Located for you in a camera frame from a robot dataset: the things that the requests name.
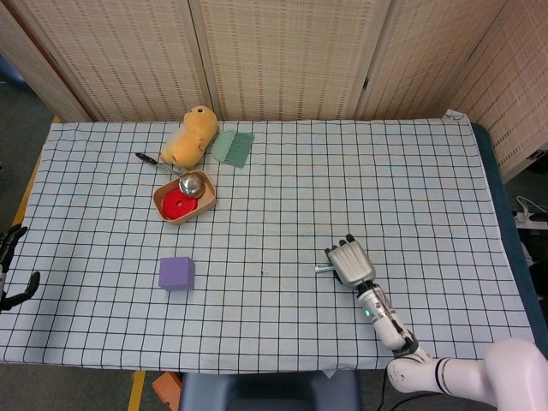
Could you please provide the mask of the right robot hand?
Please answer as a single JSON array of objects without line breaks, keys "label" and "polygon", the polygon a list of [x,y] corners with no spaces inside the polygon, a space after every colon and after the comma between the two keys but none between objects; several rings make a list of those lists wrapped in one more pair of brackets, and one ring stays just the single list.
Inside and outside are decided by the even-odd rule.
[{"label": "right robot hand", "polygon": [[361,244],[351,235],[325,249],[325,254],[342,285],[357,289],[361,284],[373,282],[375,268]]}]

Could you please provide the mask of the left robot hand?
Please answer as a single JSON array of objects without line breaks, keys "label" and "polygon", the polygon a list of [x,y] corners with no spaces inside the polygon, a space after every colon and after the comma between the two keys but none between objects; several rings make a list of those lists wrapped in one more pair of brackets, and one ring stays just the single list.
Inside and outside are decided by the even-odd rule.
[{"label": "left robot hand", "polygon": [[11,262],[15,256],[15,247],[19,240],[26,234],[28,227],[23,227],[20,223],[4,230],[1,233],[1,311],[9,311],[13,307],[19,306],[21,303],[30,300],[36,293],[39,287],[41,274],[35,271],[27,283],[26,289],[12,296],[7,296],[5,284],[7,273]]}]

